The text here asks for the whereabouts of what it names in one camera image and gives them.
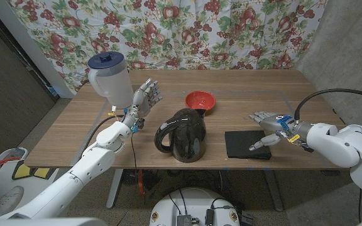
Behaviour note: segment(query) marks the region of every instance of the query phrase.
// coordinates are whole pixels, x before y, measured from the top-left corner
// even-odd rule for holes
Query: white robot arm
[[[96,142],[82,153],[82,158],[67,173],[42,191],[23,207],[7,213],[0,220],[9,218],[53,218],[57,217],[75,198],[83,187],[108,170],[115,155],[124,148],[122,137],[128,138],[143,127],[150,109],[160,101],[157,81],[147,80],[134,94],[133,105],[122,122],[115,122],[101,131]]]
[[[340,131],[336,126],[297,122],[286,114],[255,112],[250,117],[262,128],[276,131],[250,147],[277,144],[281,137],[306,151],[321,153],[336,166],[351,168],[352,180],[362,189],[362,126],[349,125]]]

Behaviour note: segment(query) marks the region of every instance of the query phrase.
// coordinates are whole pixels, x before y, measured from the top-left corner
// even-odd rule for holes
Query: blue pitcher lid
[[[121,63],[124,60],[124,55],[116,51],[108,51],[105,53],[99,53],[94,55],[87,64],[93,69],[105,69],[119,65],[120,71],[123,70],[124,64]]]

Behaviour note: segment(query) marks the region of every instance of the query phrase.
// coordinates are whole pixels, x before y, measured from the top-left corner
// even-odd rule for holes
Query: red bowl
[[[185,105],[191,109],[211,110],[215,103],[214,96],[206,91],[193,91],[185,98]]]

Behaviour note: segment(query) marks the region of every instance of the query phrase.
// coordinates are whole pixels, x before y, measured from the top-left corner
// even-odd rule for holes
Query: black kettle
[[[200,159],[206,151],[205,109],[181,109],[158,128],[155,145],[163,153],[172,153],[174,158],[183,163]],[[162,144],[168,134],[170,146]]]

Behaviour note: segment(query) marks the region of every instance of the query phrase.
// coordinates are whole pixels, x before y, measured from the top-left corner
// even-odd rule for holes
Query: fruit pattern fabric
[[[129,69],[289,69],[327,0],[7,0],[68,88],[119,51]]]

